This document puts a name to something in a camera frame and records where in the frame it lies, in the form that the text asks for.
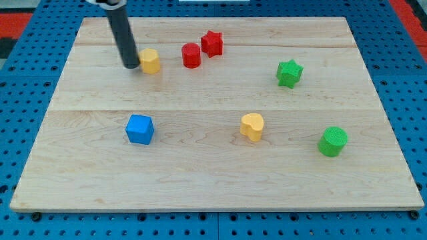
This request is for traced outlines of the white rod mount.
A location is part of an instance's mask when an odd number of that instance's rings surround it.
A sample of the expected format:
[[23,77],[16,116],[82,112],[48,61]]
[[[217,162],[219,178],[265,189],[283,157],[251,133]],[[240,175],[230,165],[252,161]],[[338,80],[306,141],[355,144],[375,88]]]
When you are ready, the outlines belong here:
[[119,9],[127,4],[127,0],[86,0],[92,5],[97,5],[102,9]]

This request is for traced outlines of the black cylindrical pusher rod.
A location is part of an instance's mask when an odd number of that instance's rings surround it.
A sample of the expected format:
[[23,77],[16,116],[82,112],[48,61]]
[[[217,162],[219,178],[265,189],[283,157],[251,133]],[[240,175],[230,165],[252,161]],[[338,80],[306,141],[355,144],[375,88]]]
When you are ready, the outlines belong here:
[[125,4],[113,5],[112,10],[106,10],[106,14],[123,66],[135,69],[139,66],[139,58]]

